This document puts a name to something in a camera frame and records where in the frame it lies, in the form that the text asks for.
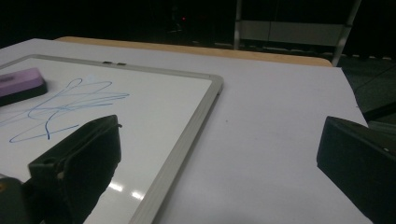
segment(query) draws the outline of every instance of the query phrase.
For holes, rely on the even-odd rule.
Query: blue marker scribble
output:
[[[74,129],[79,125],[75,124],[53,130],[50,125],[57,118],[81,109],[113,105],[115,101],[129,96],[128,93],[105,91],[111,84],[111,81],[83,83],[82,78],[76,78],[69,82],[63,90],[39,105],[23,110],[0,113],[2,117],[10,116],[0,120],[0,127],[27,119],[33,120],[35,122],[33,126],[26,127],[26,129],[11,137],[9,142],[16,143],[38,137],[46,137],[50,140],[54,133]]]

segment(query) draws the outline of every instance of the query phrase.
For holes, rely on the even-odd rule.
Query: purple eraser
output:
[[[8,73],[0,76],[0,97],[20,91],[27,91],[44,84],[37,68]]]
[[[33,98],[46,92],[46,82],[37,68],[0,76],[0,106]]]

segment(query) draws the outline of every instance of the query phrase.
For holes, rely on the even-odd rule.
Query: white tabletop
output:
[[[365,125],[340,68],[38,39],[1,49],[0,64],[34,53],[224,78],[155,223],[371,223],[317,167],[327,116]]]

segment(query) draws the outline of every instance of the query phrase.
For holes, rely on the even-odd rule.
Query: whiteboard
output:
[[[121,162],[85,223],[148,223],[222,87],[222,78],[33,55],[0,75],[37,67],[49,91],[0,107],[0,174],[30,178],[27,164],[90,120],[117,115]]]

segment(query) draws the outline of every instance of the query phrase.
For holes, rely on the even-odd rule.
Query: silver whiteboard frame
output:
[[[177,173],[181,165],[183,164],[183,161],[185,160],[186,156],[188,155],[190,149],[193,146],[194,141],[199,137],[199,133],[201,129],[204,127],[206,117],[209,115],[212,106],[215,104],[218,96],[222,91],[223,78],[217,75],[200,74],[200,73],[153,68],[153,67],[144,67],[144,66],[131,65],[126,63],[96,62],[89,60],[40,55],[40,54],[27,55],[13,62],[5,63],[0,66],[0,69],[6,68],[15,63],[20,63],[30,58],[55,61],[55,62],[64,62],[64,63],[87,64],[87,65],[102,66],[102,67],[114,68],[114,69],[155,73],[155,74],[167,75],[167,76],[201,78],[212,81],[204,97],[202,98],[200,104],[198,104],[188,124],[184,128],[181,136],[177,139],[177,142],[175,143],[171,152],[167,156],[162,168],[154,178],[152,184],[148,188],[148,191],[144,199],[138,205],[137,209],[133,213],[132,218],[129,222],[133,224],[151,223],[155,218],[155,216],[157,215],[157,212],[160,209],[160,206],[163,203],[163,200],[167,192],[171,188],[177,176]]]

